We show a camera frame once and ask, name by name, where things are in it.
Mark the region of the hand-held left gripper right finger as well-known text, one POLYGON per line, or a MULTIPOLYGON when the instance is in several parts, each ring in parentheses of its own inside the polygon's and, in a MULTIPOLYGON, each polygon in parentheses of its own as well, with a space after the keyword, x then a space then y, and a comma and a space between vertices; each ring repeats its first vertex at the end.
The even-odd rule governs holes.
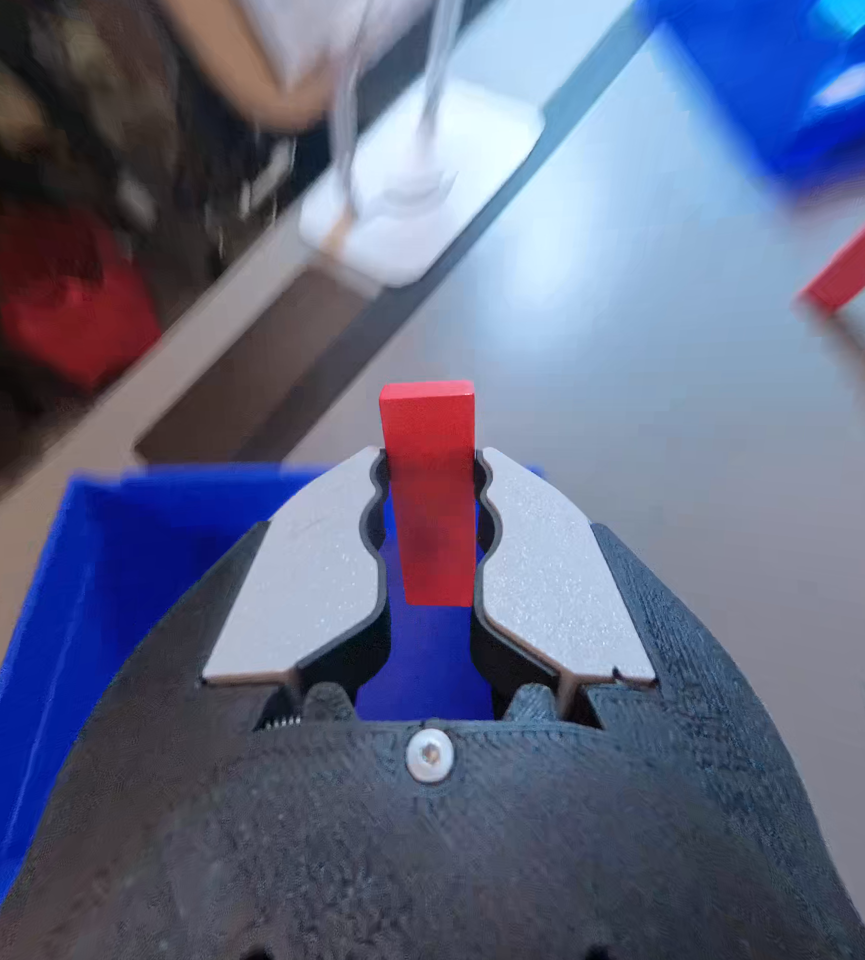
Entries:
POLYGON ((538 685, 557 716, 570 716, 588 687, 655 686, 655 666, 586 514, 495 447, 477 451, 474 468, 483 554, 470 649, 494 708, 538 685))

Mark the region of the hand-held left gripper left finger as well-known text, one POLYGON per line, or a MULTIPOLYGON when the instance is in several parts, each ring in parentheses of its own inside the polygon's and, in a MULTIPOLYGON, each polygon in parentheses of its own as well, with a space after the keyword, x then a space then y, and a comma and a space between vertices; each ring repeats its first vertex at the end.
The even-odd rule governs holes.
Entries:
POLYGON ((302 486, 261 524, 262 536, 201 679, 271 686, 256 728, 295 726, 320 684, 351 705, 391 655, 381 549, 390 479, 386 452, 365 447, 302 486))

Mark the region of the blue plastic bin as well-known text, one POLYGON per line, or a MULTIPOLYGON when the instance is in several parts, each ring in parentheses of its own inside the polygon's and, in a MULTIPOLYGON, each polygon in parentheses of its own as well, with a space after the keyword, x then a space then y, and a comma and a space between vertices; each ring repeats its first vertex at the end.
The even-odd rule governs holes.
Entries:
MULTIPOLYGON (((474 666, 472 608, 426 631, 390 596, 391 652, 351 704, 320 683, 302 722, 256 727, 272 687, 201 674, 263 535, 302 486, 258 468, 126 481, 189 512, 77 481, 0 680, 0 934, 97 932, 234 952, 257 934, 376 944, 408 924, 472 944, 537 931, 560 738, 545 687, 507 706, 474 666), (199 496, 184 502, 183 497, 199 496)), ((389 540, 385 525, 385 543, 389 540)))
POLYGON ((638 2, 771 178, 865 176, 865 2, 638 2))

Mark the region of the red bag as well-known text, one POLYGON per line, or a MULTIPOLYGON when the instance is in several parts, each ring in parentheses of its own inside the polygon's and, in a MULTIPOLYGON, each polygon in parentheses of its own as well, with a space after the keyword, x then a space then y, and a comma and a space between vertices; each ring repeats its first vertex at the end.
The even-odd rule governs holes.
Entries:
POLYGON ((106 222, 78 207, 0 212, 0 323, 15 352, 86 395, 162 335, 141 272, 106 222))

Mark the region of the white document stand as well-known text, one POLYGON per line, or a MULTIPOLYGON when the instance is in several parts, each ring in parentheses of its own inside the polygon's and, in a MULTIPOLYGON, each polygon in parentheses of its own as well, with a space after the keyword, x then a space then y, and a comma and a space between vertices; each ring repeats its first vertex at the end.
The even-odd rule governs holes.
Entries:
POLYGON ((310 187, 302 240, 388 288, 422 279, 535 149, 533 105, 448 76, 465 3, 434 4, 424 75, 364 134, 358 83, 378 21, 363 11, 329 119, 330 168, 310 187))

